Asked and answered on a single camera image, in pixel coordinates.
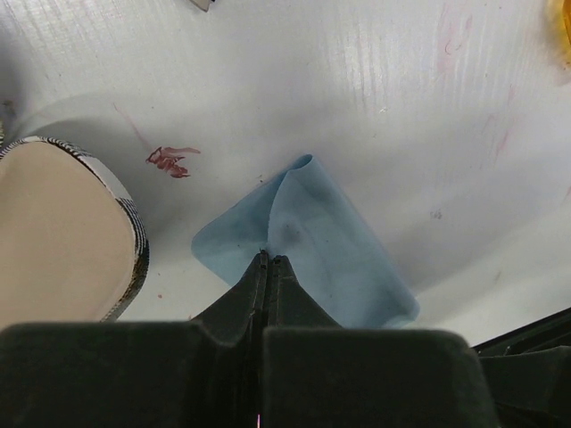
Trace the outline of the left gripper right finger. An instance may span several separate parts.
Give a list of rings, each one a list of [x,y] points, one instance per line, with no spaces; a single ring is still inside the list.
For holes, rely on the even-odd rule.
[[[323,311],[287,258],[274,258],[271,272],[261,426],[497,426],[478,357],[457,334],[305,326]]]

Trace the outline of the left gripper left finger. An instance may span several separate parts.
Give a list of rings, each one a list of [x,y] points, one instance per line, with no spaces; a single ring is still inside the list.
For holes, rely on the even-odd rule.
[[[1,333],[4,427],[258,427],[268,255],[199,316],[27,323]]]

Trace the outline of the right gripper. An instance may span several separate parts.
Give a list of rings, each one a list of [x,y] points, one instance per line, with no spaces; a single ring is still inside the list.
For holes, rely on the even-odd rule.
[[[570,310],[475,346],[501,427],[570,425]]]

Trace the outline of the blue cleaning cloth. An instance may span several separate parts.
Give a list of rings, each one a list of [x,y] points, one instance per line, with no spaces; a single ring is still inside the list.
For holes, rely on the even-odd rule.
[[[312,155],[215,218],[191,249],[230,286],[259,251],[288,257],[302,288],[343,327],[403,326],[419,312],[381,243]]]

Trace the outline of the plaid glasses case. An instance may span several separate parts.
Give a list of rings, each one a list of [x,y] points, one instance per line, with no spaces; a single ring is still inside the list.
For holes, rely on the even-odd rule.
[[[115,321],[149,259],[133,199],[94,155],[45,136],[2,147],[2,327]]]

